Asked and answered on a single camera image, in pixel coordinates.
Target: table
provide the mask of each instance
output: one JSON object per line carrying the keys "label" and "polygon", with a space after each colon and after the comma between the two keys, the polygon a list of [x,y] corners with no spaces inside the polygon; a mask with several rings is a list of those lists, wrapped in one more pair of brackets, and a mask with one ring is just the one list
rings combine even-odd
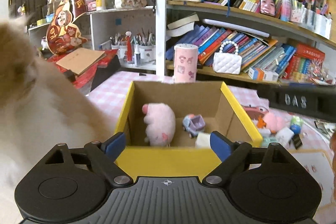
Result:
{"label": "table", "polygon": [[[111,76],[93,90],[88,95],[88,98],[116,124],[132,81],[162,81],[165,83],[173,83],[172,78],[168,76],[121,71]],[[268,100],[259,98],[256,90],[238,88],[235,86],[229,86],[229,88],[241,105],[264,106],[269,109]],[[285,111],[278,109],[270,109],[270,111],[277,116],[282,116],[288,122],[291,120],[291,115]],[[301,149],[324,150],[328,158],[330,160],[332,159],[333,154],[329,145],[314,130],[304,124],[301,131],[305,133],[302,138],[303,146]],[[323,211],[318,211],[314,219],[319,224],[332,223],[336,219],[336,206],[330,206],[323,209]]]}

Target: yellow box edge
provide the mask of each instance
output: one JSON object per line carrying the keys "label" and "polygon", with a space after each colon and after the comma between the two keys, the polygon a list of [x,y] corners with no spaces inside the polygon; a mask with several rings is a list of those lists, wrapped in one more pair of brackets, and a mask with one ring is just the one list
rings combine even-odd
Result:
{"label": "yellow box edge", "polygon": [[132,81],[128,88],[124,105],[121,109],[117,124],[115,126],[114,134],[117,134],[118,132],[123,132],[125,129],[129,109],[131,107],[131,102],[132,102],[133,95],[134,95],[134,89],[135,89],[135,86],[134,86],[134,82]]}
{"label": "yellow box edge", "polygon": [[233,111],[237,115],[240,122],[243,124],[244,128],[250,135],[252,139],[251,145],[254,147],[260,147],[263,137],[257,130],[256,126],[252,122],[251,118],[247,115],[244,108],[241,106],[241,104],[237,101],[236,97],[233,95],[231,90],[228,88],[228,86],[225,84],[225,82],[222,82],[220,90],[222,91],[223,95],[226,97],[227,101],[229,102],[230,106],[232,107]]}

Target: metal screw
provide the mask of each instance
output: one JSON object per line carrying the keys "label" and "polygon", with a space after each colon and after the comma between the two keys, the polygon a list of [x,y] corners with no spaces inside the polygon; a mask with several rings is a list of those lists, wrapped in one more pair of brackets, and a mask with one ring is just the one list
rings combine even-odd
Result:
{"label": "metal screw", "polygon": [[219,176],[208,176],[205,181],[210,184],[218,184],[222,179]]}
{"label": "metal screw", "polygon": [[114,182],[118,184],[128,183],[131,179],[128,176],[117,176],[114,178]]}

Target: purple toy car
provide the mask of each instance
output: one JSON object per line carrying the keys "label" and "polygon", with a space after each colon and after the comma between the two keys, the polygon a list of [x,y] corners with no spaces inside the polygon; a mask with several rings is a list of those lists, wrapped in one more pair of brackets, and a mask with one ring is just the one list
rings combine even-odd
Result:
{"label": "purple toy car", "polygon": [[189,137],[194,138],[199,132],[204,132],[205,122],[201,115],[189,114],[184,117],[183,129],[189,132]]}

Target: pink plush toy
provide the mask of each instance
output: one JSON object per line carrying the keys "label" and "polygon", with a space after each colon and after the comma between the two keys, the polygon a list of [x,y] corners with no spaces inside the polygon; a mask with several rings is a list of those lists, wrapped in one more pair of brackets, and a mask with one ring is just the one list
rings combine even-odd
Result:
{"label": "pink plush toy", "polygon": [[268,112],[263,117],[266,123],[266,128],[269,129],[273,134],[286,127],[286,121],[282,117],[276,117],[273,113]]}
{"label": "pink plush toy", "polygon": [[145,142],[152,146],[169,146],[175,133],[175,114],[166,104],[146,104],[142,107],[147,124]]}

